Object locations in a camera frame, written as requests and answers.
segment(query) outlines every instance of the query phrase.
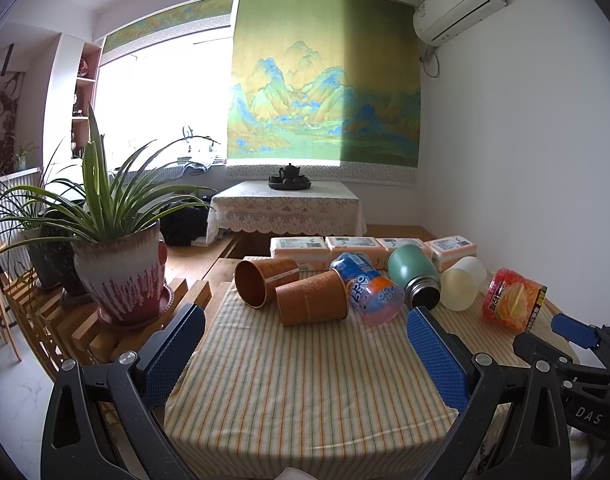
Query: metal screw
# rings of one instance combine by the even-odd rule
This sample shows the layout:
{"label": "metal screw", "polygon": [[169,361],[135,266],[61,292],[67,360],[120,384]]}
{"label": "metal screw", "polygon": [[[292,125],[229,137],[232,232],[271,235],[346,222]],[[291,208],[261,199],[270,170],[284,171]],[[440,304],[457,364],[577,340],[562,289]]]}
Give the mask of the metal screw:
{"label": "metal screw", "polygon": [[493,359],[487,354],[478,354],[476,356],[476,362],[481,366],[489,366],[492,364]]}
{"label": "metal screw", "polygon": [[69,372],[70,370],[72,370],[72,368],[74,368],[75,365],[76,365],[76,361],[74,359],[67,359],[61,365],[61,370],[65,370],[66,372]]}
{"label": "metal screw", "polygon": [[128,350],[124,354],[121,354],[121,356],[118,358],[118,362],[120,362],[120,364],[122,364],[122,365],[130,365],[134,362],[135,359],[136,359],[136,352],[132,352],[131,350]]}
{"label": "metal screw", "polygon": [[537,361],[536,369],[541,372],[549,372],[549,363],[547,363],[545,361]]}

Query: orange jelly package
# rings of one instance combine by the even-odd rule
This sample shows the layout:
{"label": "orange jelly package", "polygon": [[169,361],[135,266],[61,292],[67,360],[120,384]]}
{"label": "orange jelly package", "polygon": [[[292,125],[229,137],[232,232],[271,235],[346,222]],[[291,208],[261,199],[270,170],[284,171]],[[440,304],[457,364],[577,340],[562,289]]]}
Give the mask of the orange jelly package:
{"label": "orange jelly package", "polygon": [[529,332],[546,292],[545,285],[532,282],[514,270],[500,269],[483,300],[483,316],[514,332]]}

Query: white cup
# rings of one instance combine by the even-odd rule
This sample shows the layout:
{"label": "white cup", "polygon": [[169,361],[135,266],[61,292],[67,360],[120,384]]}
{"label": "white cup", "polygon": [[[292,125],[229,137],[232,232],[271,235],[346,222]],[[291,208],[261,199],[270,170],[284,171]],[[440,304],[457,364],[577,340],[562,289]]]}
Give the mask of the white cup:
{"label": "white cup", "polygon": [[441,274],[441,303],[450,310],[465,310],[474,303],[487,271],[475,256],[465,256]]}

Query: blue gripper pad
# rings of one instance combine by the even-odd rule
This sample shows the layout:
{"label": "blue gripper pad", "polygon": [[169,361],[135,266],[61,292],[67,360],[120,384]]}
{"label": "blue gripper pad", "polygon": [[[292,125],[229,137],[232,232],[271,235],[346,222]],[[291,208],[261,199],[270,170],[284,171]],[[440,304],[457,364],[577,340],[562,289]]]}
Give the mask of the blue gripper pad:
{"label": "blue gripper pad", "polygon": [[416,308],[407,315],[407,338],[423,362],[443,402],[460,412],[467,408],[469,392],[466,373]]}
{"label": "blue gripper pad", "polygon": [[205,332],[205,313],[202,308],[192,305],[184,314],[170,332],[165,329],[150,337],[153,342],[155,336],[164,338],[164,342],[143,370],[141,399],[149,410],[165,404]]}
{"label": "blue gripper pad", "polygon": [[551,320],[552,332],[576,343],[581,348],[598,346],[598,336],[594,329],[565,314],[556,314]]}

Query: red and white pot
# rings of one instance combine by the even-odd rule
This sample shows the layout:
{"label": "red and white pot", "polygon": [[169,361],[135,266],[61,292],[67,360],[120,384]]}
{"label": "red and white pot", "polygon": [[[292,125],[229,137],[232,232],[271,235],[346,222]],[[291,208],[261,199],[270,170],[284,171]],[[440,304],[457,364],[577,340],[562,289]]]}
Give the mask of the red and white pot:
{"label": "red and white pot", "polygon": [[159,315],[167,246],[158,222],[116,240],[72,246],[81,281],[115,324],[138,325]]}

